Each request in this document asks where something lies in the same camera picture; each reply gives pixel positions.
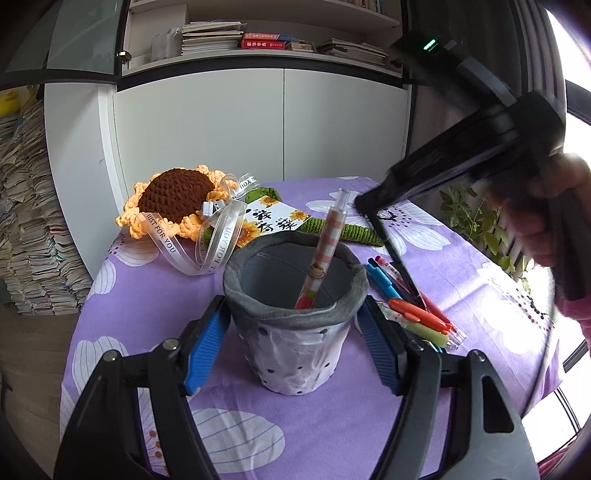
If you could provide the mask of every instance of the gray pen holder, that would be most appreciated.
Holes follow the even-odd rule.
[[[369,284],[343,244],[309,310],[294,310],[317,235],[280,232],[237,249],[223,286],[246,359],[264,386],[285,395],[311,392],[335,371],[350,320]]]

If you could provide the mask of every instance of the blue gripper pad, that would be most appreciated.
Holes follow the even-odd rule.
[[[229,325],[230,309],[226,297],[217,295],[203,317],[195,322],[183,345],[181,361],[186,368],[183,385],[187,395],[193,395],[207,381]]]
[[[380,380],[392,391],[393,394],[397,395],[400,387],[398,359],[392,354],[388,342],[378,327],[374,315],[372,314],[372,309],[369,306],[370,301],[374,300],[371,297],[368,297],[363,305],[361,305],[361,308],[357,313],[357,323],[363,334],[365,343],[368,346],[369,353],[374,361]],[[382,317],[384,316],[379,309],[377,312],[374,312],[374,314],[380,314]]]

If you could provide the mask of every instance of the cabinet door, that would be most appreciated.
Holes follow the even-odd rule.
[[[44,3],[31,9],[23,2],[18,24],[2,39],[0,90],[48,82],[116,83],[129,0]]]
[[[402,158],[407,91],[344,75],[285,71],[285,179],[382,181]]]
[[[283,70],[192,73],[115,94],[125,185],[205,164],[260,181],[283,179]]]

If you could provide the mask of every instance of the orange pen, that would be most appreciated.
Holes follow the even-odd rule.
[[[420,309],[412,303],[400,299],[390,299],[388,306],[395,312],[403,314],[407,319],[420,322],[431,330],[443,333],[444,335],[449,333],[449,325],[437,318],[434,314]]]

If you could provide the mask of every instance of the purple tablecloth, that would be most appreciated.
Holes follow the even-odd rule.
[[[270,186],[289,205],[324,216],[339,188],[364,192],[374,185],[363,177],[343,177]],[[381,216],[419,288],[467,333],[459,353],[483,350],[522,409],[543,355],[547,316],[499,267],[412,203],[402,202]],[[352,208],[348,223],[363,223]],[[382,248],[349,247],[364,263],[377,254],[387,256]],[[178,336],[220,293],[221,274],[186,277],[159,256],[148,238],[135,241],[122,233],[96,277],[72,338],[62,383],[61,431],[104,351],[116,348],[133,355],[150,350]],[[552,351],[537,398],[554,390],[560,377],[561,364]],[[148,454],[154,469],[164,473],[149,392],[141,390],[139,399]],[[208,382],[189,404],[224,479],[361,480],[371,475],[400,399],[380,383],[355,327],[331,379],[299,397],[264,388],[230,328]],[[439,465],[448,410],[449,392],[442,392],[424,473]]]

